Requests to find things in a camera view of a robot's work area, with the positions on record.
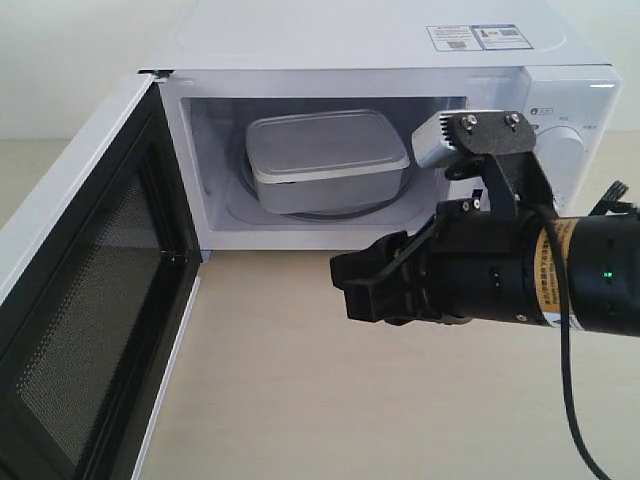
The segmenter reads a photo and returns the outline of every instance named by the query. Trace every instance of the container lid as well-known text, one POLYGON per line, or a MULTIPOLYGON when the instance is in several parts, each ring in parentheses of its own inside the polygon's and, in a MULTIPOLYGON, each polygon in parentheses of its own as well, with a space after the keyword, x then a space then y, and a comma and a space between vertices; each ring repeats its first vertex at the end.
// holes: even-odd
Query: container lid
POLYGON ((257 120, 247 127, 247 155, 261 183, 324 180, 409 166, 398 132, 373 110, 257 120))

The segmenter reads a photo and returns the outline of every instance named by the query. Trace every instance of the warning label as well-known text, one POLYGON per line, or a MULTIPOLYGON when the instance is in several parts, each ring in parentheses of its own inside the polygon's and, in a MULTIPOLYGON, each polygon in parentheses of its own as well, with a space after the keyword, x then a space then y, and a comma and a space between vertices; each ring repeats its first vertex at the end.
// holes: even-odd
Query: warning label
POLYGON ((469 25, 427 27, 433 45, 439 52, 469 52, 482 50, 469 25))
MULTIPOLYGON (((577 218, 561 218, 554 220, 553 224, 558 234, 558 240, 562 250, 562 257, 567 263, 569 257, 569 245, 573 231, 578 224, 577 218)), ((553 255, 551 254, 551 245, 547 232, 543 229, 538 236, 536 244, 536 253, 533 260, 533 273, 536 284, 536 296, 540 304, 545 318, 550 325, 559 326, 560 320, 560 294, 558 288, 558 277, 556 274, 555 264, 553 263, 553 255)), ((575 315, 571 313, 570 321, 573 328, 580 329, 580 324, 575 315)))

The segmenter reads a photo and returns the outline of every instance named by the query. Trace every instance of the open microwave door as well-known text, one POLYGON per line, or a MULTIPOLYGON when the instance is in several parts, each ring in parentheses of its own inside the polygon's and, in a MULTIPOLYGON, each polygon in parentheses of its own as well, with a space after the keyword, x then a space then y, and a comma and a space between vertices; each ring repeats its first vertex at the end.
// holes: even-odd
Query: open microwave door
POLYGON ((0 479, 138 470, 200 262, 158 87, 126 77, 0 230, 0 479))

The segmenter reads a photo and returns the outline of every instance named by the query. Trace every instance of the black cylinder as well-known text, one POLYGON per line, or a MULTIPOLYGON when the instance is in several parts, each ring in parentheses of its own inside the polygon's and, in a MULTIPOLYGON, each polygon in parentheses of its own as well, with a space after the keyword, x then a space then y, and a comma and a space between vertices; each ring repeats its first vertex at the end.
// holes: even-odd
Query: black cylinder
POLYGON ((569 247, 573 310, 585 330, 640 336, 640 222, 581 218, 569 247))
POLYGON ((445 225, 427 258, 431 301, 458 317, 543 324, 531 267, 540 228, 526 213, 504 222, 479 212, 445 225))

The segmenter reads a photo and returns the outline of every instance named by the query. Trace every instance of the white microwave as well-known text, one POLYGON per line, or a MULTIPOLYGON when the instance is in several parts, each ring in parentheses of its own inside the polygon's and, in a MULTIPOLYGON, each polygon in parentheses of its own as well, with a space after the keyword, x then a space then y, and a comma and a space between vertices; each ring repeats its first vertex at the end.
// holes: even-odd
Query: white microwave
POLYGON ((411 151, 440 110, 520 111, 566 212, 620 84, 542 2, 194 2, 0 230, 0 477, 139 473, 201 251, 361 249, 477 187, 425 169, 370 215, 268 213, 237 174, 252 121, 371 109, 411 151))
POLYGON ((155 72, 203 250, 360 249, 417 230, 446 197, 423 171, 383 211, 313 224, 270 214, 237 179, 253 120, 371 108, 410 151, 438 110, 524 113, 562 213, 571 211, 620 89, 609 62, 543 2, 205 2, 186 9, 143 65, 155 72))

